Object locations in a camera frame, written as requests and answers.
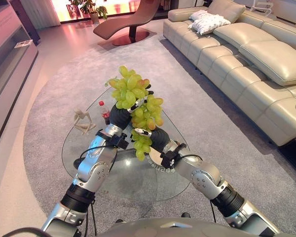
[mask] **plastic bottle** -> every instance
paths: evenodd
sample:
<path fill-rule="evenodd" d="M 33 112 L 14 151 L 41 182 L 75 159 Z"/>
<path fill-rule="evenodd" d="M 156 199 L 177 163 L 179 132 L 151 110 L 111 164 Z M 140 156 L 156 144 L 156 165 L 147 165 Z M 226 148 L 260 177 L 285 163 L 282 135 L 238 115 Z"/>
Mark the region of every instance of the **plastic bottle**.
<path fill-rule="evenodd" d="M 102 100 L 99 102 L 99 105 L 100 105 L 101 115 L 105 120 L 105 124 L 109 125 L 109 123 L 110 123 L 110 111 L 104 105 L 104 102 Z"/>

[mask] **plant pot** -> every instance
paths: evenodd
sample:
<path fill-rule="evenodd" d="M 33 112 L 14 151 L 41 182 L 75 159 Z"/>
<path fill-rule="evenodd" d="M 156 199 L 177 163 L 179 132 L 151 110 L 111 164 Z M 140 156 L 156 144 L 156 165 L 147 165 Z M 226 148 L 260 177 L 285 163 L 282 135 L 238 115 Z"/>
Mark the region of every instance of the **plant pot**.
<path fill-rule="evenodd" d="M 93 24 L 99 24 L 100 23 L 98 13 L 92 13 L 92 14 L 90 13 L 90 17 L 91 17 L 91 20 L 92 20 Z"/>

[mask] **floor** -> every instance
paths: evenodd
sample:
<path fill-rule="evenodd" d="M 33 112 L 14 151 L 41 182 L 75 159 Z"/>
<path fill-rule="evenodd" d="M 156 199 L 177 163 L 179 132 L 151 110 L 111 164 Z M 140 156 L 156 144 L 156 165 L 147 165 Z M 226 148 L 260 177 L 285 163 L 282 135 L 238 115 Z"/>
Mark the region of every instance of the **floor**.
<path fill-rule="evenodd" d="M 161 32 L 162 21 L 150 21 L 144 27 Z M 84 21 L 39 31 L 39 54 L 0 139 L 0 236 L 21 227 L 40 228 L 46 220 L 24 168 L 24 129 L 32 104 L 46 82 L 67 62 L 104 41 L 93 34 L 93 28 L 90 21 Z M 127 32 L 123 29 L 115 35 Z"/>

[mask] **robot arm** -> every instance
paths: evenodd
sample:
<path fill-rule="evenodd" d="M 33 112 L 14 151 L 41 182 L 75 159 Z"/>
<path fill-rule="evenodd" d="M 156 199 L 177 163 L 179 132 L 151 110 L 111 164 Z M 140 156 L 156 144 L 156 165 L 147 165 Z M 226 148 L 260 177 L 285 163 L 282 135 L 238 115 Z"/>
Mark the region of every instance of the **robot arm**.
<path fill-rule="evenodd" d="M 143 104 L 144 100 L 136 101 L 128 110 L 119 110 L 114 106 L 110 114 L 110 124 L 104 131 L 99 131 L 90 144 L 85 159 L 81 162 L 72 184 L 66 194 L 58 202 L 42 230 L 57 236 L 79 236 L 76 228 L 86 217 L 89 205 L 94 201 L 98 191 L 109 174 L 119 144 L 125 146 L 122 131 L 130 122 L 130 114 Z"/>
<path fill-rule="evenodd" d="M 214 165 L 203 161 L 197 155 L 191 155 L 184 146 L 178 149 L 178 144 L 170 140 L 168 134 L 160 128 L 152 133 L 142 129 L 135 130 L 152 139 L 152 147 L 162 153 L 161 164 L 166 168 L 175 167 L 181 176 L 188 179 L 217 206 L 230 226 L 262 237 L 280 233 L 273 223 L 223 179 Z"/>

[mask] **potted plant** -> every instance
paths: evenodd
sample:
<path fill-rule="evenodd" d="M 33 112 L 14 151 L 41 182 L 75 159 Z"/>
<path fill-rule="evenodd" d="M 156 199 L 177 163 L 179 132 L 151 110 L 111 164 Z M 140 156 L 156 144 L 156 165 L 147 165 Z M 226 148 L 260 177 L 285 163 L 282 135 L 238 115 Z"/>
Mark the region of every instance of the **potted plant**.
<path fill-rule="evenodd" d="M 108 18 L 108 16 L 107 16 L 107 13 L 108 13 L 108 11 L 107 11 L 107 9 L 105 8 L 105 6 L 99 6 L 99 7 L 97 7 L 97 12 L 98 12 L 98 14 L 101 16 L 101 17 L 103 17 L 103 19 L 107 19 Z"/>
<path fill-rule="evenodd" d="M 92 0 L 74 0 L 73 3 L 75 5 L 82 4 L 82 6 L 80 7 L 80 10 L 82 11 L 83 14 L 89 14 L 93 24 L 100 23 L 98 14 L 102 16 L 104 19 L 108 18 L 107 9 L 104 6 L 99 6 L 98 8 L 96 8 L 95 2 L 93 2 Z"/>

